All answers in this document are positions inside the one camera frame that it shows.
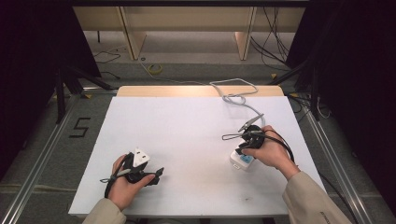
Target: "white table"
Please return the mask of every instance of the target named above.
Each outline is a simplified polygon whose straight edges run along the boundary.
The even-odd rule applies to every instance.
[[[288,141],[299,167],[322,186],[288,99],[249,97],[247,104],[264,113],[266,123]],[[139,147],[151,157],[146,172],[165,169],[159,185],[143,188],[123,211],[127,216],[286,215],[283,175],[259,161],[246,172],[236,170],[229,158],[240,139],[221,140],[255,116],[220,97],[113,98],[69,214],[87,216],[103,198],[106,184],[99,180],[110,176],[116,158]]]

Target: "beige sleeve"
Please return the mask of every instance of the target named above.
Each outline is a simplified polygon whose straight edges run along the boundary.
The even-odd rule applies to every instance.
[[[283,200],[290,223],[350,223],[327,193],[306,173],[294,175],[286,186]]]
[[[109,199],[101,199],[84,220],[84,224],[125,223],[126,216]]]

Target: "human hand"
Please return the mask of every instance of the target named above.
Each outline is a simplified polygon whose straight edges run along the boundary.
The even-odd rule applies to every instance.
[[[283,141],[270,126],[262,127],[265,135],[273,137],[279,141]],[[279,143],[265,138],[264,143],[260,148],[245,148],[242,150],[245,155],[253,156],[267,166],[275,167],[279,170],[288,180],[300,172],[297,165],[290,159],[289,154],[285,148]]]
[[[122,162],[125,156],[126,155],[119,157],[113,163],[112,174],[116,172],[117,168],[119,167],[120,163]],[[121,176],[117,178],[116,182],[114,182],[113,186],[111,187],[111,190],[108,193],[108,199],[111,200],[111,202],[113,202],[120,209],[120,211],[122,211],[129,204],[131,204],[136,193],[140,189],[145,187],[154,177],[155,175],[147,175],[143,177],[139,182],[135,184],[131,184],[128,182],[125,176]]]

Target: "person's left hand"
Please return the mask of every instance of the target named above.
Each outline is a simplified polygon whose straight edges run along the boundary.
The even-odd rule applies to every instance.
[[[119,157],[113,163],[112,174],[116,172],[117,167],[120,165],[120,163],[122,162],[125,156],[126,155]],[[121,176],[117,178],[116,182],[111,187],[111,190],[108,193],[108,199],[111,200],[111,202],[113,202],[120,209],[120,211],[122,211],[127,206],[129,206],[129,204],[131,204],[136,193],[140,189],[145,187],[154,177],[155,175],[147,175],[143,177],[139,182],[135,184],[131,184],[128,182],[125,176]]]

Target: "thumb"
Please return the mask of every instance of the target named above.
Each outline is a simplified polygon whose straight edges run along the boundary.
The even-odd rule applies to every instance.
[[[145,187],[152,179],[154,179],[155,175],[146,175],[143,177],[139,182],[135,183],[134,185],[139,189]]]
[[[252,149],[252,148],[244,148],[244,149],[242,149],[242,153],[247,155],[247,156],[255,157],[256,152],[257,152],[257,149]]]

